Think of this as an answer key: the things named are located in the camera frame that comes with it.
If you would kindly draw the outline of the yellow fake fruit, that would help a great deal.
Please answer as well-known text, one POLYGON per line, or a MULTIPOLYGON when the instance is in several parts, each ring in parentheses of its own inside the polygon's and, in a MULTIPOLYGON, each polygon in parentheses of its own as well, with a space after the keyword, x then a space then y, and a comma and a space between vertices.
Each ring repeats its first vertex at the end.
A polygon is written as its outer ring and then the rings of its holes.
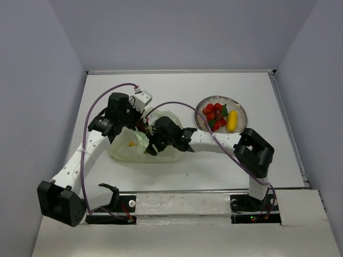
POLYGON ((235 110, 232 110, 227 117, 227 131, 234 132, 237 127, 238 115, 235 110))

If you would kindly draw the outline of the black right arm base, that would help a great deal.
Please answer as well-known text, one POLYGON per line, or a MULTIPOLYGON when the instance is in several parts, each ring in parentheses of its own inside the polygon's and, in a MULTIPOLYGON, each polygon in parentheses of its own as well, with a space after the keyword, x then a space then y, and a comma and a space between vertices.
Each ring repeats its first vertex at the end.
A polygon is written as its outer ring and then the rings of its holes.
POLYGON ((260 201, 248 194, 230 195, 232 224, 280 224, 281 216, 277 200, 269 193, 260 201))

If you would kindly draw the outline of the green printed plastic bag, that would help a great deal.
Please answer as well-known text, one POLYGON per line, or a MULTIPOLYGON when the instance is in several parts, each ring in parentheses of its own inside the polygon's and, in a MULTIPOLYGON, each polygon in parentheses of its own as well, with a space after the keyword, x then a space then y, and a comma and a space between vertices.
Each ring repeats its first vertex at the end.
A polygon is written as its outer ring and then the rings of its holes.
POLYGON ((113 140, 107 153, 114 159, 124 162, 136 163, 173 163, 179 161, 184 153, 172 146, 156 156, 146 152, 148 137, 145 133, 124 128, 113 140))

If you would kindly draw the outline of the red fake fruit bunch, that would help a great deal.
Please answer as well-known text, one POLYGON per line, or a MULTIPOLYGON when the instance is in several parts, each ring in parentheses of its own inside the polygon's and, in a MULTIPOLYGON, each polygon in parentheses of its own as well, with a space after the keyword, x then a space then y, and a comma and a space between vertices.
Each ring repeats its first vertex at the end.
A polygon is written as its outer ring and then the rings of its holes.
POLYGON ((202 113, 206 116, 206 121, 212 132, 227 126, 228 111, 226 104, 209 103, 202 110, 202 113))

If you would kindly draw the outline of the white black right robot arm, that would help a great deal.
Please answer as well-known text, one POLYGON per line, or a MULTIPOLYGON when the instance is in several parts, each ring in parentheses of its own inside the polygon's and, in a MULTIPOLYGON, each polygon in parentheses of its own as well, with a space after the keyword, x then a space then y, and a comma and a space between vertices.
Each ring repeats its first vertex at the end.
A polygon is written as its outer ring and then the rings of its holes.
POLYGON ((274 148, 255 130, 245 128, 242 133, 234 134, 206 132, 181 128, 167 116, 149 118, 145 127, 149 130, 148 154, 156 156, 168 146, 181 152, 226 154, 249 175, 248 206, 259 210, 266 204, 274 148))

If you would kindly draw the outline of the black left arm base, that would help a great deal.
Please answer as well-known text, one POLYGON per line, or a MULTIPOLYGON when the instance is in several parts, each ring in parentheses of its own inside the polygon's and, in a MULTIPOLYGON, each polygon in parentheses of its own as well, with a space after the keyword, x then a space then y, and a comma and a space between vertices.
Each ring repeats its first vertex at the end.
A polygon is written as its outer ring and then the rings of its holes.
POLYGON ((136 224, 137 196, 120 194, 118 200, 97 209, 92 215, 86 215, 85 223, 90 225, 134 225, 136 224))

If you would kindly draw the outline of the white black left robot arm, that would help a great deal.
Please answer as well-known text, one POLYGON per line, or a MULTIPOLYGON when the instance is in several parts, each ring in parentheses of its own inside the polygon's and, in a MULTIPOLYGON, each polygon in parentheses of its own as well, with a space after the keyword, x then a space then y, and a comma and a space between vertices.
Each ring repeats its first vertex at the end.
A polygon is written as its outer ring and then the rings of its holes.
POLYGON ((151 100, 148 92, 139 89, 132 96, 112 93, 107 106, 93 120, 85 120, 77 150, 58 174, 37 188, 42 215, 75 227, 85 214, 92 215, 98 209, 113 211, 119 206, 117 187, 102 183, 98 195, 91 199, 86 195, 85 178, 123 128, 135 129, 151 100))

